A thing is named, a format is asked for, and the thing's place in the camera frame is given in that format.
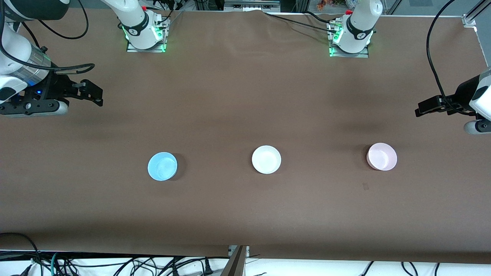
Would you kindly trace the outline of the pink bowl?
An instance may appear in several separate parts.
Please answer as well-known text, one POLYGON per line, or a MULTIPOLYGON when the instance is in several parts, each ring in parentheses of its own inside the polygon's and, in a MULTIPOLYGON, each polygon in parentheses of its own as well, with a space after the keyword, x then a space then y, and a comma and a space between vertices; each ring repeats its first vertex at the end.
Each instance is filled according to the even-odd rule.
POLYGON ((375 143, 370 146, 366 159, 370 167, 377 171, 390 171, 395 168, 398 161, 395 149, 386 143, 375 143))

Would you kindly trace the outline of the orange object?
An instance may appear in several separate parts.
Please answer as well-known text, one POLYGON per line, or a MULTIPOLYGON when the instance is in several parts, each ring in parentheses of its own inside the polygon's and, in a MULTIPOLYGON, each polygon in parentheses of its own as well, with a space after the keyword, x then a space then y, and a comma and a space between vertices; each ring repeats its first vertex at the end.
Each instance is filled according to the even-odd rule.
POLYGON ((326 7, 346 7, 346 0, 317 0, 316 8, 323 11, 326 7))

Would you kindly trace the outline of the white bowl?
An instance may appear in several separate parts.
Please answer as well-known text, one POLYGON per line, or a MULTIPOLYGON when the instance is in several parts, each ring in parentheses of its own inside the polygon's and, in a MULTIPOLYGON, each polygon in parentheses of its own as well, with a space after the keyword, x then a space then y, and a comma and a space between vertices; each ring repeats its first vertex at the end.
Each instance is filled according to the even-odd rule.
POLYGON ((281 154, 275 147, 263 145, 254 150, 251 163, 257 172, 272 174, 281 166, 281 154))

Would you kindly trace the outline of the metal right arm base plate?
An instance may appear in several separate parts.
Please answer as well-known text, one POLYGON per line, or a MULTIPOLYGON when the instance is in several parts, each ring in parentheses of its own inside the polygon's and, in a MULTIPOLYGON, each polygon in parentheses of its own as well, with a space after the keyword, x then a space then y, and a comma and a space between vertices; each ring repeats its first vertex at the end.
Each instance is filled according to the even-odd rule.
POLYGON ((170 18, 163 17, 161 14, 151 14, 148 16, 147 25, 139 32, 123 25, 125 38, 127 39, 128 52, 140 53, 164 53, 167 47, 167 38, 170 30, 170 18))

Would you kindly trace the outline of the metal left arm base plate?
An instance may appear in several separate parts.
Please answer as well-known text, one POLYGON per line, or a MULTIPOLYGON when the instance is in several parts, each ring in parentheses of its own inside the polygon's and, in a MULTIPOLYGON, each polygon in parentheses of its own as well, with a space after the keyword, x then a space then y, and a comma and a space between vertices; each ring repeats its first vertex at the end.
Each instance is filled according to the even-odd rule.
POLYGON ((328 33, 328 45, 329 45, 329 56, 330 57, 351 57, 351 58, 368 58, 369 50, 368 45, 364 47, 364 49, 358 53, 348 53, 342 50, 336 41, 339 40, 340 37, 345 33, 342 28, 342 24, 338 20, 330 20, 326 23, 326 27, 328 30, 334 30, 335 33, 328 33))

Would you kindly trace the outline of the grey electronics box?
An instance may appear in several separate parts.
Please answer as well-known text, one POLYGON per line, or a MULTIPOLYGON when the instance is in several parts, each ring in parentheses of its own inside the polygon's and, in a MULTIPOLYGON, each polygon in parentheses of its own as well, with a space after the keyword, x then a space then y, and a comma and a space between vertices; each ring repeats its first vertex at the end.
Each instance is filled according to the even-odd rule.
POLYGON ((281 12, 280 0, 224 0, 224 11, 281 12))

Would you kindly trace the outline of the brown table cover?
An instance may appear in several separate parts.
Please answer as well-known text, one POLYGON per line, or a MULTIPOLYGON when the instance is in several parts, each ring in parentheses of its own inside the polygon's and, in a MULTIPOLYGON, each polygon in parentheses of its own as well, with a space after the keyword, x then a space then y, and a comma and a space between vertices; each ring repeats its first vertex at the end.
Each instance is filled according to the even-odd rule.
POLYGON ((330 57, 326 35, 252 12, 184 12, 165 53, 128 53, 111 10, 85 37, 31 29, 104 105, 0 117, 0 232, 41 250, 491 264, 491 135, 463 115, 417 118, 438 94, 430 17, 382 17, 368 58, 330 57), (367 163, 370 146, 398 157, 367 163), (255 149, 281 166, 257 172, 255 149), (178 162, 166 181, 149 160, 178 162))

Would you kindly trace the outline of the aluminium frame post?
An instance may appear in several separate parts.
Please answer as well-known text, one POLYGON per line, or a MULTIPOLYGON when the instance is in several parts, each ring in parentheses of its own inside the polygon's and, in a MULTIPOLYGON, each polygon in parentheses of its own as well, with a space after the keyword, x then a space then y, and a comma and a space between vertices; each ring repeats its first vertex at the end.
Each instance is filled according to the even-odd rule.
POLYGON ((249 246, 229 246, 229 260, 220 276, 244 276, 244 266, 249 258, 249 246))

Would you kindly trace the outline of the aluminium corner profile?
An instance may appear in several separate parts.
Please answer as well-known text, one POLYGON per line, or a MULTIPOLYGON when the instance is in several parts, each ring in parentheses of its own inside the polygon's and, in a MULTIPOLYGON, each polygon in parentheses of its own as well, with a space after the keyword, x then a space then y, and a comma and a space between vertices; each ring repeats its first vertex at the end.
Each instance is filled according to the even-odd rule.
POLYGON ((482 14, 486 9, 491 7, 491 0, 479 0, 479 2, 470 9, 467 13, 463 14, 462 22, 465 28, 471 28, 476 25, 476 18, 482 14))

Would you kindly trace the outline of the blue bowl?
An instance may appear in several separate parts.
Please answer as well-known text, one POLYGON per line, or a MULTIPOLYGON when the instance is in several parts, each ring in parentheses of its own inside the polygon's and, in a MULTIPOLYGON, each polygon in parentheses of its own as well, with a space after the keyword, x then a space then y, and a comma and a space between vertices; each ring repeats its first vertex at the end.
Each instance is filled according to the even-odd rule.
POLYGON ((170 180, 177 173, 177 170, 177 159, 168 152, 155 154, 147 166, 149 176, 156 181, 170 180))

